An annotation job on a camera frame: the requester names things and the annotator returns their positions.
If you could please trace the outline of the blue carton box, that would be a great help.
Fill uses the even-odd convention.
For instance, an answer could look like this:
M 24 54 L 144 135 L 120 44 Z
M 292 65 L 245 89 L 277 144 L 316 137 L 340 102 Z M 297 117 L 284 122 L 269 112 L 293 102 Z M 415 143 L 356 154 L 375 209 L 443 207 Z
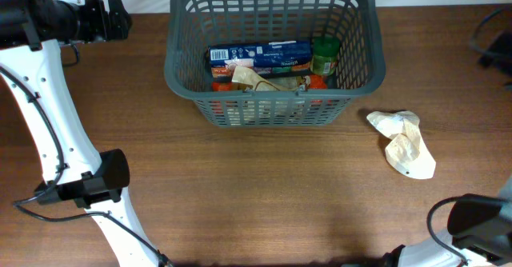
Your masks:
M 268 78 L 307 71 L 313 55 L 308 41 L 247 43 L 212 46 L 207 58 L 213 78 L 231 78 L 239 66 Z

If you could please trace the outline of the orange pasta packet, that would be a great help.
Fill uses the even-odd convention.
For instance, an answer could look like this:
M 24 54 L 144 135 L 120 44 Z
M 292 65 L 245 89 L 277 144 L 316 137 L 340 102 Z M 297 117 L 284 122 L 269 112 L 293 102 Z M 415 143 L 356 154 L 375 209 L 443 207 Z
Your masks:
M 311 78 L 311 84 L 307 89 L 301 88 L 298 90 L 325 90 L 327 88 L 327 84 L 325 83 L 325 80 L 323 79 L 323 76 L 320 75 L 314 75 L 314 74 L 307 74 L 307 75 L 299 75 L 299 76 L 310 76 Z M 212 84 L 213 91 L 235 91 L 231 87 L 231 82 L 224 83 L 224 82 L 214 82 Z

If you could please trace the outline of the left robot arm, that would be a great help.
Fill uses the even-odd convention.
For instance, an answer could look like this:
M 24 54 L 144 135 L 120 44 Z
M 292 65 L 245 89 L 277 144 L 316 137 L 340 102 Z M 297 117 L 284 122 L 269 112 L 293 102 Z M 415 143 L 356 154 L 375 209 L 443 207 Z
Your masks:
M 97 151 L 68 90 L 61 49 L 127 38 L 122 0 L 1 0 L 1 76 L 34 139 L 42 183 L 33 201 L 72 201 L 93 218 L 121 266 L 168 266 L 131 204 L 120 149 Z

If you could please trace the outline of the grey plastic shopping basket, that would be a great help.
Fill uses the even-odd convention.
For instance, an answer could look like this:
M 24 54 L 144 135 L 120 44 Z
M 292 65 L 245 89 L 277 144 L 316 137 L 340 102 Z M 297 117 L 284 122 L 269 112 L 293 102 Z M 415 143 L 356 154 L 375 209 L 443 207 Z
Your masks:
M 211 46 L 337 38 L 324 90 L 216 92 Z M 375 0 L 170 0 L 164 76 L 219 127 L 323 126 L 386 75 Z

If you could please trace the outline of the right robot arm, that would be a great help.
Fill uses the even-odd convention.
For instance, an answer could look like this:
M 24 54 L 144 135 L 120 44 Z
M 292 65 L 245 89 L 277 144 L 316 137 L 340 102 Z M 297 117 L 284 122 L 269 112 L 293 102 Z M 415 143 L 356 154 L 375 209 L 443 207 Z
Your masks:
M 434 232 L 435 211 L 451 203 L 447 227 Z M 511 180 L 497 197 L 465 194 L 436 203 L 426 217 L 430 238 L 400 245 L 383 256 L 379 266 L 501 266 L 511 263 Z

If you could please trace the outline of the clear bag with brown label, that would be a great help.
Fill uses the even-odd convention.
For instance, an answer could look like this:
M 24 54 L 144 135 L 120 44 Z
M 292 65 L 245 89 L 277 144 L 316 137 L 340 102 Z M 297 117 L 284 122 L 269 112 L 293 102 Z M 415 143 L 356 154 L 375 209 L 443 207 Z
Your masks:
M 250 68 L 237 66 L 231 78 L 234 90 L 253 91 L 295 91 L 307 89 L 311 84 L 310 76 L 265 79 Z

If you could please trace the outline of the green lidded jar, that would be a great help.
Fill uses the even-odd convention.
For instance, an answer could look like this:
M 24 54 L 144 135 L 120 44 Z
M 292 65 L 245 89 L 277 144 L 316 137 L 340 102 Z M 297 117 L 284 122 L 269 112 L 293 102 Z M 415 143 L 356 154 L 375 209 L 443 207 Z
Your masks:
M 313 74 L 330 76 L 338 62 L 341 42 L 337 38 L 316 37 L 313 40 L 310 69 Z

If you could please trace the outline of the beige paper bag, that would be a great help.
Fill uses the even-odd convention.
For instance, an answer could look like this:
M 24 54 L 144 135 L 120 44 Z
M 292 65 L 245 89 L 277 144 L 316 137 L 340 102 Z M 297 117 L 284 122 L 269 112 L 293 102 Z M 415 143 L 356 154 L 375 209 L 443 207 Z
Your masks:
M 366 120 L 390 139 L 385 148 L 386 160 L 400 174 L 417 180 L 434 176 L 436 161 L 422 138 L 420 119 L 415 113 L 374 111 L 366 116 Z

